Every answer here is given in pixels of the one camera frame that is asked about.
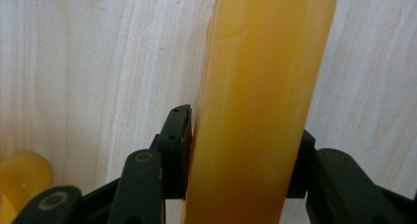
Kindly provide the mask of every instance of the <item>blurry yellow object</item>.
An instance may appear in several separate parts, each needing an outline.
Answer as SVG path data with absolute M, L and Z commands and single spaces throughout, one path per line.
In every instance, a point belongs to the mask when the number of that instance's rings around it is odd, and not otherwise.
M 49 163 L 35 153 L 20 153 L 0 161 L 0 224 L 11 223 L 28 201 L 52 182 Z
M 216 0 L 185 223 L 278 223 L 335 4 Z

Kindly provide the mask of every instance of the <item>clamp jaw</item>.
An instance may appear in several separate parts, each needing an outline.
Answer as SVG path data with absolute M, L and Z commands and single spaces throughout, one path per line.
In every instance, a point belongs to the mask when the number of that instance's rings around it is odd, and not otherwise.
M 122 176 L 82 196 L 51 188 L 32 199 L 14 223 L 165 223 L 165 200 L 185 199 L 191 149 L 191 106 L 172 109 L 149 149 L 130 154 Z M 348 154 L 315 149 L 304 131 L 287 198 L 307 196 L 312 224 L 413 224 L 414 200 L 376 186 Z

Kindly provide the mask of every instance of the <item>yellow wax stick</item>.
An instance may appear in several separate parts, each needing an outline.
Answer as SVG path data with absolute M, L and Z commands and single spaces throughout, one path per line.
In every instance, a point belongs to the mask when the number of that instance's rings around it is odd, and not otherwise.
M 216 0 L 184 223 L 278 223 L 335 3 Z
M 33 197 L 49 188 L 52 169 L 43 157 L 25 152 L 0 161 L 0 224 L 10 223 Z

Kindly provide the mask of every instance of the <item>translucent yellow object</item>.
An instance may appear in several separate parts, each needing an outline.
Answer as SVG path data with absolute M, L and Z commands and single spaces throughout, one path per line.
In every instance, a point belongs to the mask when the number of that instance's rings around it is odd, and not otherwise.
M 216 0 L 185 223 L 278 223 L 335 3 Z
M 52 170 L 49 163 L 35 153 L 20 153 L 0 161 L 0 223 L 16 217 L 27 202 L 49 188 Z
M 17 213 L 9 198 L 0 190 L 0 224 L 12 223 Z

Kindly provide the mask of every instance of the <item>wood grain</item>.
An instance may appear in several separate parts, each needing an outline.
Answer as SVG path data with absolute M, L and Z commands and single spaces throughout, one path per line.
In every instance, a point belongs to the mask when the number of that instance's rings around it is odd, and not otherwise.
M 0 0 L 0 158 L 40 153 L 84 193 L 120 176 L 170 108 L 196 105 L 213 3 Z M 417 0 L 338 0 L 306 127 L 412 197 L 416 79 Z M 303 205 L 281 223 L 308 223 Z

